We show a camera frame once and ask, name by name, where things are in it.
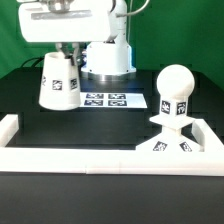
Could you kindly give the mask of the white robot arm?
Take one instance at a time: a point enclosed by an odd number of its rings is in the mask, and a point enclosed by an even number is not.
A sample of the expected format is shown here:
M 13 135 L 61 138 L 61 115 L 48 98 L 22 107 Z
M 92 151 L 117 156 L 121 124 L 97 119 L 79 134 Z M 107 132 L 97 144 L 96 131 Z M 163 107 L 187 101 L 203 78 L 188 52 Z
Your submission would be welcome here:
M 126 39 L 125 0 L 16 0 L 21 33 L 28 42 L 85 43 L 85 77 L 119 80 L 136 72 Z

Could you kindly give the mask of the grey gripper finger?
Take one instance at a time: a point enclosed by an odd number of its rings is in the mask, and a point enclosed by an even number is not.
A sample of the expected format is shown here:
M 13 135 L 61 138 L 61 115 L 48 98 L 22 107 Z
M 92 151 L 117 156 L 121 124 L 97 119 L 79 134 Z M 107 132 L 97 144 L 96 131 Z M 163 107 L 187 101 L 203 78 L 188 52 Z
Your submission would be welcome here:
M 58 52 L 61 52 L 65 58 L 68 57 L 68 45 L 66 43 L 56 43 L 55 47 Z
M 80 47 L 78 43 L 72 44 L 73 52 L 71 54 L 71 64 L 73 66 L 78 66 L 80 62 Z

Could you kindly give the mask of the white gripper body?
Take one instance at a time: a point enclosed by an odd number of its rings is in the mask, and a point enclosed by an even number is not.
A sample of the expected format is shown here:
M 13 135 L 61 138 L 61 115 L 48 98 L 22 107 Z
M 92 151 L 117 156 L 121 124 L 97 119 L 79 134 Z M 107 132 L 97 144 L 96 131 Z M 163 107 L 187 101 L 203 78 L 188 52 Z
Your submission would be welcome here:
M 91 42 L 115 38 L 113 0 L 72 0 L 65 12 L 41 1 L 21 2 L 21 33 L 27 42 Z

